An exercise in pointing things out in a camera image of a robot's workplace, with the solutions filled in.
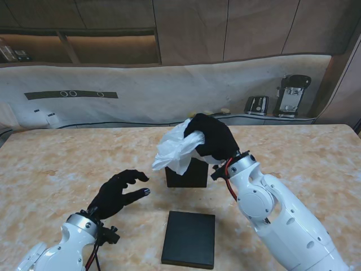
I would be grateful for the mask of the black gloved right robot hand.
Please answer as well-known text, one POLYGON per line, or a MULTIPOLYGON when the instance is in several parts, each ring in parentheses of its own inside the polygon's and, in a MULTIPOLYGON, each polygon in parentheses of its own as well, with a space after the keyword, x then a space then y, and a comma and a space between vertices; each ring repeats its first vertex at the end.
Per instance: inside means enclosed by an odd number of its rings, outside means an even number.
POLYGON ((187 125, 184 137, 195 131, 204 135, 204 143, 195 150, 209 164, 221 164, 240 151, 228 126, 212 116, 195 115, 187 125))

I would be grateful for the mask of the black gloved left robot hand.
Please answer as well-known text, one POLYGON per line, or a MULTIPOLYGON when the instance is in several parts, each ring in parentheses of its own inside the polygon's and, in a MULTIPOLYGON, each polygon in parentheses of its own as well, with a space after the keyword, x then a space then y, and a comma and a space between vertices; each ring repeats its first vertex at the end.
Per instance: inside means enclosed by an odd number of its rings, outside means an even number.
POLYGON ((136 181, 147 182, 149 178, 135 169, 127 169, 115 174, 99 189, 99 192, 87 208, 89 214, 98 220, 105 220, 117 214, 124 206, 150 194, 150 189, 142 188, 127 194, 123 190, 136 181))

